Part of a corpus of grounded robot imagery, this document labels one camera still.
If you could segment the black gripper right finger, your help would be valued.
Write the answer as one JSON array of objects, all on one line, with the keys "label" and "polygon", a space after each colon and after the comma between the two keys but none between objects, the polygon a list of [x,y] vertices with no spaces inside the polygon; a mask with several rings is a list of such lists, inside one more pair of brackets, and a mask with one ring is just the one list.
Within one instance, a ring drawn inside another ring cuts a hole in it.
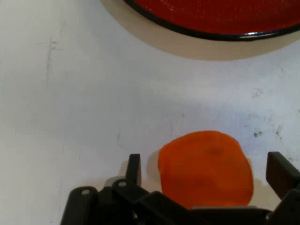
[{"label": "black gripper right finger", "polygon": [[280,198],[269,216],[268,225],[300,223],[300,172],[280,152],[269,152],[266,180]]}]

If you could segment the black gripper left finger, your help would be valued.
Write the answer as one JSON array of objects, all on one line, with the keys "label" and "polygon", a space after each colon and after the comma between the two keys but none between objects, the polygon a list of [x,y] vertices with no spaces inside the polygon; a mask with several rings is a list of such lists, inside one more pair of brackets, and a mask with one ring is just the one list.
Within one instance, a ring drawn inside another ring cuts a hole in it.
[{"label": "black gripper left finger", "polygon": [[127,179],[141,185],[140,154],[130,154],[124,176],[109,178],[98,191],[91,186],[73,189],[61,219],[62,225],[150,225],[151,221],[137,215],[113,193],[112,184]]}]

